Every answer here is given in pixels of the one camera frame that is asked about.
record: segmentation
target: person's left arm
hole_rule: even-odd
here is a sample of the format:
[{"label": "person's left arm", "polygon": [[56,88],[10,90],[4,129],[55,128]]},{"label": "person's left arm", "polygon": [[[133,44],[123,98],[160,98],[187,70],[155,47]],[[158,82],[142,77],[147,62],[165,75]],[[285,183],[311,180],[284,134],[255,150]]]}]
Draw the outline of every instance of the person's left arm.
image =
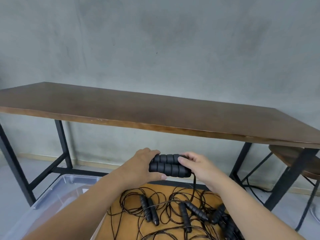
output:
[{"label": "person's left arm", "polygon": [[166,179],[162,173],[148,171],[150,161],[159,153],[149,148],[138,150],[131,159],[102,177],[86,193],[23,240],[89,240],[111,204],[123,191]]}]

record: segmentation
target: person's left thumb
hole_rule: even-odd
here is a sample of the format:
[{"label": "person's left thumb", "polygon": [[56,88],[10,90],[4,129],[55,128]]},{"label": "person's left thumb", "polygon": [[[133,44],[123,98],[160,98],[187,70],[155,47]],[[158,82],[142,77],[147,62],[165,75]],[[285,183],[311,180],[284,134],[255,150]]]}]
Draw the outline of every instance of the person's left thumb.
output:
[{"label": "person's left thumb", "polygon": [[167,176],[164,173],[151,172],[150,181],[166,180]]}]

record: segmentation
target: person's right thumb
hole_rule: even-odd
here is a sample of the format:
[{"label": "person's right thumb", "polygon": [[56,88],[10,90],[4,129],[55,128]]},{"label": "person's right thumb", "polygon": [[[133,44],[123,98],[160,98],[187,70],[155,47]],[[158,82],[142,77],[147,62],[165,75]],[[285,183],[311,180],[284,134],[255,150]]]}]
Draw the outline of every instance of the person's right thumb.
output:
[{"label": "person's right thumb", "polygon": [[193,168],[193,165],[194,165],[194,161],[190,161],[189,159],[186,159],[186,158],[184,158],[184,157],[178,157],[178,162],[182,165],[182,166],[185,166],[185,167],[187,167],[187,168],[189,168],[189,169],[191,169],[192,170],[192,168]]}]

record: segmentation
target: wooden stool seat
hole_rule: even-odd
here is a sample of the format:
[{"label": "wooden stool seat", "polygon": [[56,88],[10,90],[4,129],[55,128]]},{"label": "wooden stool seat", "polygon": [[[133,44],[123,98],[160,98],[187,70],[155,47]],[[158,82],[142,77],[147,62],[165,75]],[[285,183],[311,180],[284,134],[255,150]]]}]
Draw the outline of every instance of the wooden stool seat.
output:
[{"label": "wooden stool seat", "polygon": [[[270,151],[283,161],[288,167],[294,163],[299,154],[303,151],[301,147],[269,145]],[[312,160],[307,163],[306,168],[302,172],[303,176],[314,180],[320,180],[320,158],[314,156]]]}]

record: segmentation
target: clear plastic container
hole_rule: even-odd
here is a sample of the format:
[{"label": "clear plastic container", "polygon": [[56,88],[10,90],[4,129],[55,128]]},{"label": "clear plastic container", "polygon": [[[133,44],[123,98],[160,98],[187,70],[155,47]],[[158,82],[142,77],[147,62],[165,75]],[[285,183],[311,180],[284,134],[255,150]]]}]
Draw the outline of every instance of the clear plastic container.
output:
[{"label": "clear plastic container", "polygon": [[65,174],[60,176],[30,207],[3,240],[21,240],[58,211],[85,193],[100,177]]}]

